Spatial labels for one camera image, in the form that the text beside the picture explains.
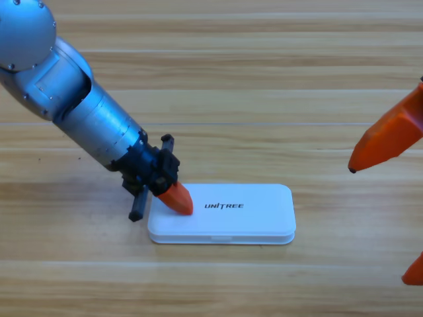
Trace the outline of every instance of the table surface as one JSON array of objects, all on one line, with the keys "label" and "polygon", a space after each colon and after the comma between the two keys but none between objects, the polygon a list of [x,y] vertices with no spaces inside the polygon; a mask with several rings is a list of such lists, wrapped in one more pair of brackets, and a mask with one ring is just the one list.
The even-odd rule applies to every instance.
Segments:
[{"label": "table surface", "polygon": [[131,196],[0,90],[0,316],[421,316],[423,142],[354,145],[423,75],[421,0],[50,0],[58,32],[183,182],[280,183],[287,246],[166,246]]}]

